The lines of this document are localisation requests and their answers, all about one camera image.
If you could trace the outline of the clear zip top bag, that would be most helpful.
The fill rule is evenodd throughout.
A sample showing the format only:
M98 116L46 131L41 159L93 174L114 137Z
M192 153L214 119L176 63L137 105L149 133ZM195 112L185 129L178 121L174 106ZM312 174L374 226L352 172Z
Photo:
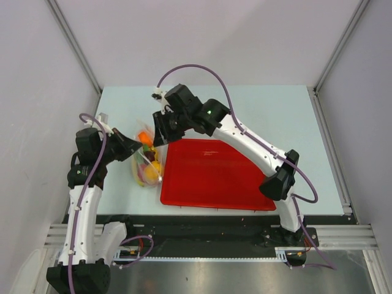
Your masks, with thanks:
M148 124L144 123L143 121L137 120L137 124L136 124L136 127L135 127L135 135L134 135L134 139L136 141L139 141L138 133L140 131L145 131L145 132L149 133L150 136L154 139L154 130L153 130L153 128L151 126L149 126ZM153 152L145 152L144 153L142 148L140 148L136 152L136 153L140 153L140 154L144 155L150 162L153 162L153 161L160 162L161 165L162 165L162 168L163 168L162 177L161 177L160 181L158 183L154 183L152 186L144 186L144 187L158 186L162 182L163 177L164 177L164 167L165 167L165 165L164 165L164 160L163 160L163 156L162 156L162 148L161 147L155 147L155 149L156 149L155 153L153 153Z

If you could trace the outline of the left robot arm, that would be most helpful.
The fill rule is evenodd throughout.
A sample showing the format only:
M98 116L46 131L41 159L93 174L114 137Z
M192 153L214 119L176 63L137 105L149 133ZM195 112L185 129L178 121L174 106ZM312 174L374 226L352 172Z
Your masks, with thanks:
M110 265L120 243L130 244L135 229L126 217L108 221L95 239L97 209L108 164L125 161L142 143L94 127L76 134L77 152L67 174L70 206L64 245L56 266L47 269L48 283L58 293L107 293Z

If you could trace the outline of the fake dark purple fruit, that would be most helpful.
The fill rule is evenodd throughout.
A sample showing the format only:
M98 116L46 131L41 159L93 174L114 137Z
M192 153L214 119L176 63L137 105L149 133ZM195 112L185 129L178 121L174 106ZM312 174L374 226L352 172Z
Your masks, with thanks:
M142 150L143 150L144 153L145 153L145 152L153 152L153 153L156 152L155 147L153 147L153 146L148 146L148 145L143 145Z

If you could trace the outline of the fake yellow mango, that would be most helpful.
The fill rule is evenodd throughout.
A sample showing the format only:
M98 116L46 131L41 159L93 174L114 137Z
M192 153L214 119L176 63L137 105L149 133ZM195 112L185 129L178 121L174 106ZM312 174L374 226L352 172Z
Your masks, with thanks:
M153 161L143 170L144 180L150 184L158 183L162 177L163 168L160 162Z

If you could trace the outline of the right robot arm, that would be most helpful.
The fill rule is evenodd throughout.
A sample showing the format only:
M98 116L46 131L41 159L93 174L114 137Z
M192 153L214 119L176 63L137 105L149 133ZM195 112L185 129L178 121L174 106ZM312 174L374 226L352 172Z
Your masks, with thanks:
M218 139L249 159L264 174L259 191L271 199L279 213L283 240L290 246L304 239L303 218L290 197L295 184L295 168L299 154L273 147L240 122L232 111L216 99L202 102L182 84L169 91L156 88L152 97L161 103L153 113L154 146L163 146L182 139L188 130Z

